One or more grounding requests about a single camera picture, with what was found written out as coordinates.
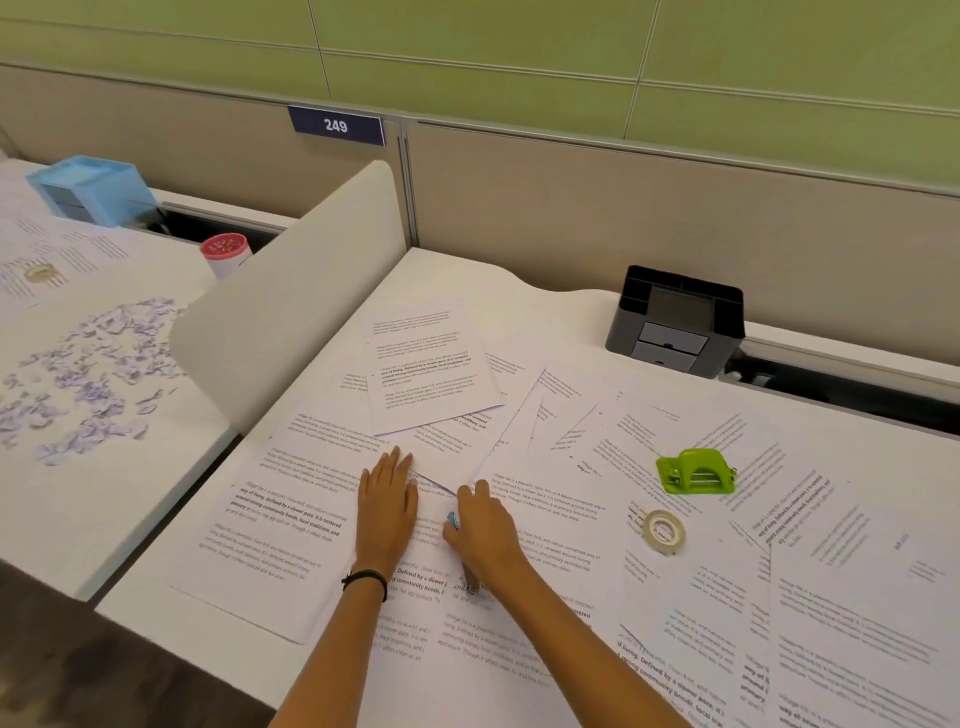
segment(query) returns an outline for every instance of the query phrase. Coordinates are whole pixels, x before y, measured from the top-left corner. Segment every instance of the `gray carpet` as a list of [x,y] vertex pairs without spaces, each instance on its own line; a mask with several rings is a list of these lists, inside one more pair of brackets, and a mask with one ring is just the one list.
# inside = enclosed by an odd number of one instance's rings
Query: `gray carpet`
[[0,728],[262,728],[273,714],[0,562]]

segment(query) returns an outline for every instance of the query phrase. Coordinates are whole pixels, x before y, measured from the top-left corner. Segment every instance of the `hand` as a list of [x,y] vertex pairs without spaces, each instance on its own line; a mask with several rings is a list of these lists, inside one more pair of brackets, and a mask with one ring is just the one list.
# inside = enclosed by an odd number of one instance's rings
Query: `hand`
[[520,548],[514,519],[499,499],[490,497],[486,480],[477,480],[475,493],[470,492],[469,486],[461,486],[457,505],[460,530],[451,522],[444,523],[444,540],[497,595],[519,571],[531,568]]
[[353,571],[373,569],[387,581],[407,550],[417,523],[417,483],[407,483],[413,455],[397,463],[400,448],[380,460],[371,473],[360,476],[357,488],[357,560]]

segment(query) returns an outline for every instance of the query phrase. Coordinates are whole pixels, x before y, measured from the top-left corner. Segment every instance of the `white desk divider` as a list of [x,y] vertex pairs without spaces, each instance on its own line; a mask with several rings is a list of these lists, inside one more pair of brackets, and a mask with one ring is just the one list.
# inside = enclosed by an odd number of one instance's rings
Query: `white desk divider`
[[393,174],[372,162],[193,302],[171,352],[247,434],[405,252]]

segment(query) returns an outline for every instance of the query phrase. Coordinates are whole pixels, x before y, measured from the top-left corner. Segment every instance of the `bracelet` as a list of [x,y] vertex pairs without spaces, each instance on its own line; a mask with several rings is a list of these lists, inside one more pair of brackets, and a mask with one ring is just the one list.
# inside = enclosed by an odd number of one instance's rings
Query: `bracelet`
[[344,585],[344,591],[347,590],[347,587],[358,579],[376,579],[380,582],[380,586],[383,587],[383,601],[387,600],[387,580],[384,578],[383,574],[379,571],[374,571],[373,569],[361,569],[357,573],[348,574],[345,578],[340,580],[340,583]]

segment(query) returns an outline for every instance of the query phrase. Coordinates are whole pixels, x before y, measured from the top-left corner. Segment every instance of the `white desk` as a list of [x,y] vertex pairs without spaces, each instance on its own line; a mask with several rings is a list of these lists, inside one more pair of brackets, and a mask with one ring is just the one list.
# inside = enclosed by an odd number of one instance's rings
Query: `white desk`
[[284,413],[302,395],[319,391],[343,371],[360,340],[369,306],[432,298],[465,300],[488,336],[534,329],[585,366],[631,374],[637,388],[675,400],[708,397],[732,388],[781,425],[816,433],[814,456],[829,460],[836,480],[856,476],[876,500],[911,520],[929,517],[946,538],[960,510],[960,443],[906,427],[858,417],[746,387],[667,371],[604,350],[617,297],[606,291],[550,293],[484,263],[413,249],[326,345],[235,452],[210,477],[98,607],[100,613],[158,643],[239,690],[277,706],[293,683],[309,645],[284,641],[163,583],[164,570],[236,469],[259,452]]
[[[8,160],[0,170],[10,179],[40,166]],[[147,249],[135,262],[0,324],[0,376],[16,372],[28,354],[52,349],[87,316],[152,297],[187,305],[215,282],[196,246],[132,234]],[[115,438],[53,467],[25,448],[0,447],[0,559],[78,599],[104,584],[235,436],[188,377],[172,381],[176,392],[150,415],[141,442]]]

